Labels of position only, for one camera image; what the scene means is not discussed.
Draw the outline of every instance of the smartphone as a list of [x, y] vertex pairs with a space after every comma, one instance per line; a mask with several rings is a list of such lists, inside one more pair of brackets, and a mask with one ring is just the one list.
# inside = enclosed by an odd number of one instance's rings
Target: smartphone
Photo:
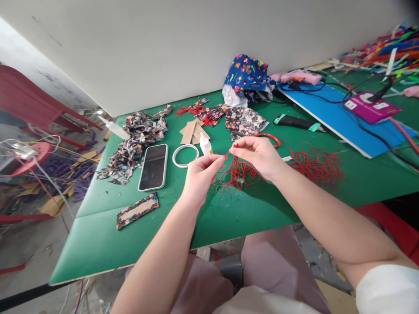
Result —
[[147, 148], [138, 185], [139, 191], [144, 192], [164, 187], [166, 183], [167, 152], [167, 144]]

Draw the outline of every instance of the white phone case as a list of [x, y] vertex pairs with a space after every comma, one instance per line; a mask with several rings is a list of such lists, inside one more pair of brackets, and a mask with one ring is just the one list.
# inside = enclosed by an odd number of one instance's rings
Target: white phone case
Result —
[[167, 167], [167, 155], [168, 155], [168, 151], [169, 151], [169, 146], [167, 146], [167, 144], [160, 144], [160, 145], [154, 145], [154, 146], [149, 146], [149, 147], [147, 147], [147, 149], [145, 150], [145, 154], [144, 154], [144, 162], [145, 162], [145, 160], [146, 160], [146, 158], [147, 158], [147, 151], [148, 151], [148, 149], [149, 149], [149, 148], [152, 148], [152, 147], [157, 147], [157, 146], [162, 146], [162, 145], [165, 145], [165, 146], [166, 146], [165, 165], [164, 165], [164, 167], [165, 167], [165, 168], [164, 168], [164, 171], [163, 171], [163, 182], [162, 182], [161, 186], [159, 186], [159, 187], [155, 187], [155, 188], [148, 188], [148, 189], [145, 189], [145, 190], [140, 190], [141, 178], [143, 177], [143, 171], [141, 171], [140, 180], [139, 180], [139, 182], [138, 182], [138, 190], [139, 190], [140, 192], [151, 191], [151, 190], [157, 190], [157, 189], [160, 189], [160, 188], [164, 187], [164, 186], [165, 186], [165, 184], [166, 184], [166, 167]]

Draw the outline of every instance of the pink pants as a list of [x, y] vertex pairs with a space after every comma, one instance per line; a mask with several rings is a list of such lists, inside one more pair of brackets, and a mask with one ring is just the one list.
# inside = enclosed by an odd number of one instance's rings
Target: pink pants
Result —
[[[241, 254], [244, 286], [258, 286], [331, 314], [292, 226], [248, 235]], [[211, 263], [189, 254], [171, 313], [212, 313], [234, 295]]]

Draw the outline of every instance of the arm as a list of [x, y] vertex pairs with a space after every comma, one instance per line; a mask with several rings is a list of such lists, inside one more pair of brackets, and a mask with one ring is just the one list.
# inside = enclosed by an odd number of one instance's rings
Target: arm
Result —
[[266, 138], [243, 137], [231, 153], [251, 162], [280, 190], [304, 226], [338, 261], [356, 288], [371, 268], [418, 268], [371, 221], [292, 169]]
[[185, 269], [196, 218], [224, 161], [224, 156], [206, 155], [189, 164], [180, 199], [122, 285], [112, 314], [169, 312]]

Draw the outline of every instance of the white wall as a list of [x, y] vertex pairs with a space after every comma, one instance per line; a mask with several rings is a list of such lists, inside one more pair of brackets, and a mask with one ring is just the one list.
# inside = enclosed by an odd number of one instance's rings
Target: white wall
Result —
[[0, 15], [111, 115], [220, 89], [237, 53], [315, 64], [404, 21], [398, 0], [0, 0]]
[[[1, 17], [0, 62], [17, 69], [49, 95], [74, 110], [97, 107], [97, 104], [61, 69]], [[4, 138], [7, 128], [2, 129], [5, 130], [1, 130], [0, 137]]]

